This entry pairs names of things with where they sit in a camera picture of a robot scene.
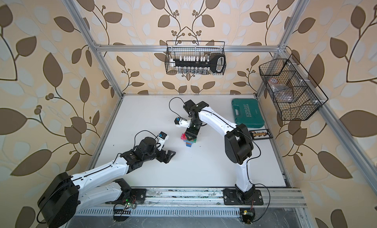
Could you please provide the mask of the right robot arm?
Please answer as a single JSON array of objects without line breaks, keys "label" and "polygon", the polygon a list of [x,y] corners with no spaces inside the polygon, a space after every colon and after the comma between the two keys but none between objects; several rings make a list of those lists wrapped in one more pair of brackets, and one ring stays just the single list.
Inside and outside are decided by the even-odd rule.
[{"label": "right robot arm", "polygon": [[240,203],[251,202],[252,197],[256,194],[256,189],[249,176],[248,166],[249,162],[260,157],[262,152],[258,147],[259,155],[252,156],[256,144],[247,126],[228,121],[204,101],[196,104],[192,100],[188,100],[184,102],[183,109],[187,112],[190,120],[177,117],[175,124],[186,128],[183,134],[186,143],[194,143],[204,125],[208,125],[218,132],[224,138],[226,156],[231,162],[239,165],[235,184],[237,200]]}]

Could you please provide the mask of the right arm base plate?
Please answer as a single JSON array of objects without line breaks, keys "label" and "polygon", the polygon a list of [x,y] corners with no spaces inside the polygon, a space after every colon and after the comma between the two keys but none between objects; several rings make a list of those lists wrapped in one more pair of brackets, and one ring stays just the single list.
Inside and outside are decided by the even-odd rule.
[{"label": "right arm base plate", "polygon": [[238,188],[226,188],[222,192],[225,205],[264,205],[261,191],[257,189],[242,192]]}]

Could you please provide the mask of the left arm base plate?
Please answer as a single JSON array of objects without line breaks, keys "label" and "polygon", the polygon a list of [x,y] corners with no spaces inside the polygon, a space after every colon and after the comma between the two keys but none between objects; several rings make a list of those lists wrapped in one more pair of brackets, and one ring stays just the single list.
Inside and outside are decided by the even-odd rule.
[{"label": "left arm base plate", "polygon": [[112,204],[143,204],[146,199],[146,192],[146,189],[129,189],[123,191],[115,201],[112,201]]}]

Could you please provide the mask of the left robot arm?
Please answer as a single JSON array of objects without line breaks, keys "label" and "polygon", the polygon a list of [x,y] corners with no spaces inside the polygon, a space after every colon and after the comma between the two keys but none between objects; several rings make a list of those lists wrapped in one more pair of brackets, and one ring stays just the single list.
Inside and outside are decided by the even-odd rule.
[{"label": "left robot arm", "polygon": [[41,224],[49,228],[59,228],[70,221],[77,213],[110,202],[132,206],[137,195],[124,175],[140,168],[144,162],[158,160],[169,163],[176,152],[163,149],[168,135],[146,137],[138,145],[115,159],[97,168],[70,176],[64,172],[54,178],[37,202]]}]

